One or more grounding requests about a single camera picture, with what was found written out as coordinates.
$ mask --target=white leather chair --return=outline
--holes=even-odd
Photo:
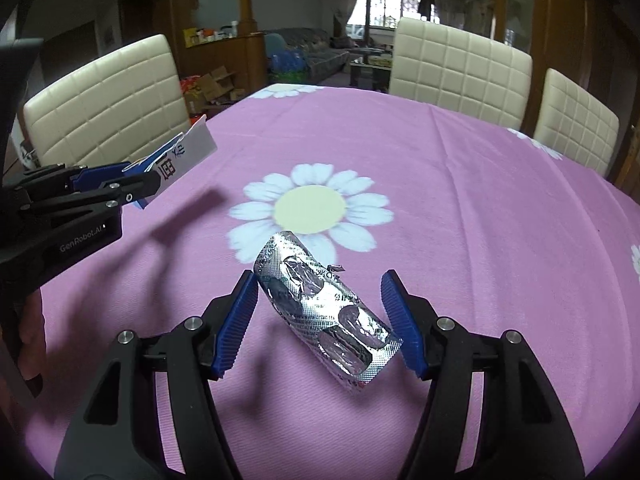
[[[162,35],[59,79],[24,105],[24,119],[43,166],[133,162],[190,127]]]
[[[389,93],[518,129],[531,56],[457,28],[402,18]]]
[[[557,70],[546,71],[533,138],[604,176],[618,138],[618,117]]]

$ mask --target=torn foil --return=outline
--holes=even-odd
[[[366,386],[398,351],[402,340],[290,231],[274,234],[254,273],[271,304],[348,389]]]

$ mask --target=dining table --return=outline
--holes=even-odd
[[[294,232],[382,320],[380,279],[467,330],[518,330],[592,470],[640,401],[640,208],[526,135],[378,92],[279,84],[207,122],[218,150],[122,238],[42,287],[44,389],[21,431],[49,472],[74,410],[124,329],[168,332],[229,294],[271,235]],[[180,470],[166,377],[167,463]],[[348,392],[260,291],[235,365],[210,383],[245,480],[396,478],[430,387],[400,352]],[[474,374],[458,462],[473,462]]]

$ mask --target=silver bolt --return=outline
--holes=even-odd
[[[514,345],[517,345],[522,341],[522,335],[520,332],[515,330],[509,330],[504,336],[507,338],[509,343],[513,343]]]
[[[436,324],[440,330],[448,332],[456,327],[456,323],[450,317],[441,317]]]
[[[118,343],[126,345],[133,339],[134,333],[131,330],[123,330],[118,334]]]
[[[190,317],[189,319],[187,319],[187,321],[184,322],[184,327],[187,330],[197,330],[201,326],[202,326],[202,319],[199,318],[198,316]]]

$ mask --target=gray sofa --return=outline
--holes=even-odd
[[[349,59],[348,50],[331,48],[329,35],[321,28],[277,28],[264,33],[267,57],[286,48],[303,51],[309,84],[319,83],[339,72]]]

